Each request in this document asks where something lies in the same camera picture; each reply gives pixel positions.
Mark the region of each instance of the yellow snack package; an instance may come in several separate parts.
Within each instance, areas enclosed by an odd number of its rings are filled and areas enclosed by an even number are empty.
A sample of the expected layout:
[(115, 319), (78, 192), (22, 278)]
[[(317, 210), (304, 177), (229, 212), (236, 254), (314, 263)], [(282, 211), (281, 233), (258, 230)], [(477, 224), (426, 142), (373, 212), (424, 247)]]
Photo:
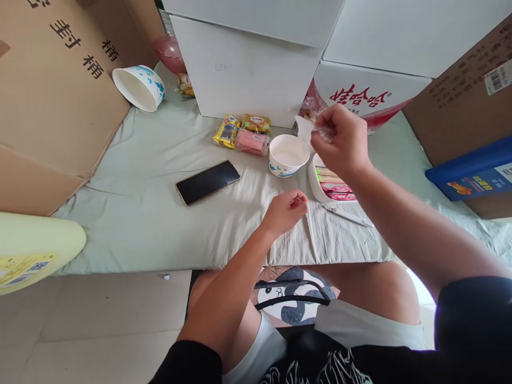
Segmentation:
[(189, 97), (189, 98), (194, 98), (195, 97), (194, 89), (192, 88), (192, 84), (190, 82), (190, 78), (188, 77), (188, 75), (187, 74), (178, 74), (178, 80), (179, 80), (179, 84), (180, 84), (180, 89), (179, 89), (180, 95)]
[(227, 114), (213, 139), (220, 145), (235, 149), (235, 139), (239, 128), (240, 120)]
[(245, 114), (242, 117), (242, 128), (249, 131), (270, 134), (270, 119), (265, 116)]

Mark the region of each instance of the black smartphone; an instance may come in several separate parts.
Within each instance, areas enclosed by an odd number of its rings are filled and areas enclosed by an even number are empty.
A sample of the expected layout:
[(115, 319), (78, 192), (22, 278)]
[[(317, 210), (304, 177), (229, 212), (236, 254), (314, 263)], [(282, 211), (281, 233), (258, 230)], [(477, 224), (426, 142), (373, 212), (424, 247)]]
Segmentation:
[(176, 189), (185, 205), (190, 205), (238, 180), (240, 175), (232, 163), (226, 160), (188, 179), (178, 181)]

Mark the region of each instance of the white pen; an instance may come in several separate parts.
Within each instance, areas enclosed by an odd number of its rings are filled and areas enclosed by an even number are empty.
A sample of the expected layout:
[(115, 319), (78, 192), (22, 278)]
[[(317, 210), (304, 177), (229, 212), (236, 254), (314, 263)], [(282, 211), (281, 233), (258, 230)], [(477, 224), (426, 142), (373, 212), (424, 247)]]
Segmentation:
[(368, 219), (363, 219), (363, 218), (361, 218), (359, 216), (355, 216), (355, 215), (353, 215), (351, 213), (339, 210), (339, 209), (334, 208), (332, 206), (322, 205), (322, 207), (327, 209), (329, 212), (332, 212), (334, 214), (337, 214), (338, 216), (341, 216), (341, 217), (343, 217), (345, 219), (353, 221), (354, 223), (362, 225), (363, 227), (375, 228), (373, 223), (370, 220), (368, 220)]

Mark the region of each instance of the black shirt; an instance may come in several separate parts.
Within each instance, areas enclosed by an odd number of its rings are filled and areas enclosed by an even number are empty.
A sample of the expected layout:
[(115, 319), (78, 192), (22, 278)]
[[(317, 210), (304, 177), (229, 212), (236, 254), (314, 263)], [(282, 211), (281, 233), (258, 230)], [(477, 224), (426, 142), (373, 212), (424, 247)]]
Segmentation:
[[(308, 331), (288, 341), (286, 356), (261, 382), (512, 382), (512, 280), (473, 277), (446, 286), (438, 300), (435, 346), (348, 349)], [(200, 343), (175, 343), (151, 383), (174, 382), (222, 383), (220, 356)]]

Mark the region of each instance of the hand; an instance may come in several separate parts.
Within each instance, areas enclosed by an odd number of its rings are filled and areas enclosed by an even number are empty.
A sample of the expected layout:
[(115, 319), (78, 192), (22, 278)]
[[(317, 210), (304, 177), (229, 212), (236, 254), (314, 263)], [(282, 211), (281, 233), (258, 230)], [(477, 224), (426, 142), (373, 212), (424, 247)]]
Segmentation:
[(368, 128), (366, 121), (341, 104), (334, 104), (322, 112), (316, 126), (333, 130), (332, 143), (313, 131), (311, 145), (325, 166), (347, 181), (364, 169), (373, 168), (368, 157)]
[(268, 206), (260, 228), (277, 239), (291, 230), (308, 212), (308, 201), (306, 195), (298, 189), (277, 195)]

